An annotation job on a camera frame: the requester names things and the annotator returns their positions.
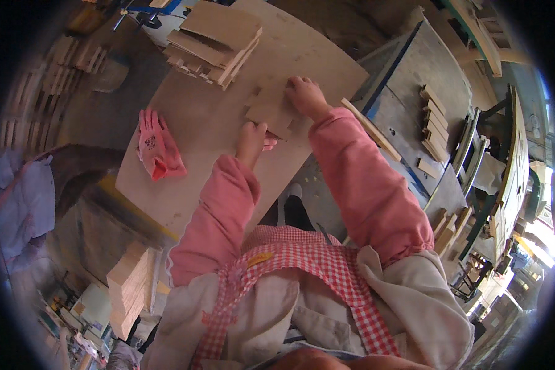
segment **pink glove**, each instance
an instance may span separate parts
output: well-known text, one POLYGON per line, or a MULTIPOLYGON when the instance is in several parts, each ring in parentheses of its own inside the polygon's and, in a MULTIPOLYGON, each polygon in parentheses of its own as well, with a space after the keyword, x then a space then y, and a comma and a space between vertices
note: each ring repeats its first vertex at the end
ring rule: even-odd
POLYGON ((160 125, 140 111, 138 126, 138 157, 144 164, 152 180, 158 181, 166 176, 168 169, 164 163, 164 141, 160 132, 160 125))
POLYGON ((187 174, 166 122, 150 108, 140 111, 138 143, 138 157, 152 180, 187 174))
MULTIPOLYGON (((151 111, 150 108, 146 109, 146 115, 149 115, 151 111)), ((164 120, 163 116, 158 115, 156 111, 152 111, 152 121, 158 122, 160 124, 160 128, 162 130, 163 135, 163 142, 164 148, 166 152, 164 154, 164 162, 169 169, 168 174, 170 176, 184 176, 187 174, 187 169, 181 160, 181 154, 177 149, 177 144, 175 144, 175 140, 173 139, 172 135, 170 134, 169 128, 166 125, 166 121, 164 120)))

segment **hand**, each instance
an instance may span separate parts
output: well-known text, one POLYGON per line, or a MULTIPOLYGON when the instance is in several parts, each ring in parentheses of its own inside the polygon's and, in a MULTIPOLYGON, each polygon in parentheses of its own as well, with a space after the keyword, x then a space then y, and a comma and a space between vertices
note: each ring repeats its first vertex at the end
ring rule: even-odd
POLYGON ((316 82, 307 77, 290 77, 286 96, 298 111, 314 122, 321 121, 333 109, 316 82))
POLYGON ((278 140, 275 136, 267 132, 267 123, 260 123, 255 126, 255 123, 247 122, 238 136, 235 157, 252 171, 259 154, 264 150, 272 150, 277 143, 278 140))

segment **workbench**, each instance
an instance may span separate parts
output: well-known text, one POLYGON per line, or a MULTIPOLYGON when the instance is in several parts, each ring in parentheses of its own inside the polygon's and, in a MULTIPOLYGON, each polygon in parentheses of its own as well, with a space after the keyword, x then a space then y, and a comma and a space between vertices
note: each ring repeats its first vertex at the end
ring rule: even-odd
POLYGON ((429 85, 446 107, 449 154, 453 154, 469 114, 470 87, 450 50, 423 19, 412 33, 389 42, 358 63, 370 78, 352 102, 403 157, 401 163, 389 162, 405 176, 430 220, 440 208, 452 214, 466 207, 449 161, 437 162, 421 142, 425 100, 420 90, 424 85, 429 85), (425 160, 440 175, 427 175, 417 167, 418 159, 425 160))
MULTIPOLYGON (((187 175, 153 182, 136 155, 134 133, 115 184, 139 209, 178 237, 199 204, 214 161, 221 154, 234 155, 239 130, 246 122, 245 102, 260 78, 307 76, 318 82, 327 102, 337 106, 342 98, 351 98, 368 77, 335 44, 286 12, 262 0, 237 0, 231 7, 259 17, 263 27, 259 45, 236 81, 225 92, 171 70, 150 102, 166 119, 187 175)), ((261 154, 254 170, 261 198, 246 231, 258 224, 310 155, 311 124, 307 118, 293 121, 288 141, 261 154)))

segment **yellow stripe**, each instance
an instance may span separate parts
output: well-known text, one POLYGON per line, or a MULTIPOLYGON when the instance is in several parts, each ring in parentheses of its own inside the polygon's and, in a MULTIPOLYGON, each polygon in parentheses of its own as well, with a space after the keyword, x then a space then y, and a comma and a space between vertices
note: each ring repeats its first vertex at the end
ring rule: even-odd
POLYGON ((169 229, 156 222, 154 219, 152 219, 152 217, 148 216, 146 213, 144 213, 144 211, 136 207, 135 204, 130 202, 123 194, 121 194, 119 190, 115 188, 116 180, 117 176, 106 175, 103 180, 99 182, 99 186, 113 199, 118 201, 124 208, 126 208, 128 211, 133 212, 136 216, 141 218, 146 224, 157 228, 158 230, 160 230, 160 232, 173 238, 176 241, 179 240, 179 236, 177 234, 171 233, 169 229))

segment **black pants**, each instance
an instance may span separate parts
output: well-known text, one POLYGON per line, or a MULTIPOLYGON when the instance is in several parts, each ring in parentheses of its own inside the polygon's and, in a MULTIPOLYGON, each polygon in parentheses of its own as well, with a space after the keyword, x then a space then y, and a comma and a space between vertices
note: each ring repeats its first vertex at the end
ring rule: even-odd
MULTIPOLYGON (((294 226, 306 232, 316 232, 312 226, 311 220, 308 218, 302 199, 297 196, 290 195, 283 205, 284 219, 286 225, 294 226)), ((269 211, 263 216, 259 225, 277 226, 278 225, 278 201, 276 200, 269 211)))

